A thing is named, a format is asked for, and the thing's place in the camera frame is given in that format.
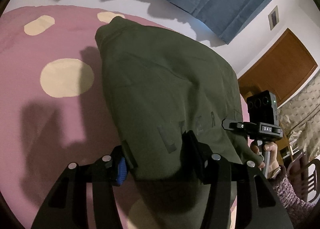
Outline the patterned purple sleeve forearm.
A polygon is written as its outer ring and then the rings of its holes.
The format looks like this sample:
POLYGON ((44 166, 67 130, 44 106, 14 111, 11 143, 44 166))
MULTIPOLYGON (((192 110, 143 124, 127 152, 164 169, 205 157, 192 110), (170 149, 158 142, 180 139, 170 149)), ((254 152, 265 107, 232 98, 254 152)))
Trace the patterned purple sleeve forearm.
POLYGON ((279 165, 268 176, 268 181, 286 209, 294 227, 303 222, 313 211, 315 204, 300 199, 287 178, 286 169, 279 165))

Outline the person right hand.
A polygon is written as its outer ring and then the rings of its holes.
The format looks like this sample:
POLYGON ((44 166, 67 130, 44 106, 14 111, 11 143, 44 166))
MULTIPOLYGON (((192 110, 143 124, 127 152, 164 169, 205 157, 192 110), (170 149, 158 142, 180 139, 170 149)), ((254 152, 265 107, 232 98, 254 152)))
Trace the person right hand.
POLYGON ((280 171, 280 165, 277 161, 278 147, 274 142, 267 142, 258 146, 257 142, 252 142, 250 145, 251 150, 258 156, 263 156, 264 160, 259 164, 260 170, 263 172, 267 179, 277 176, 280 171))

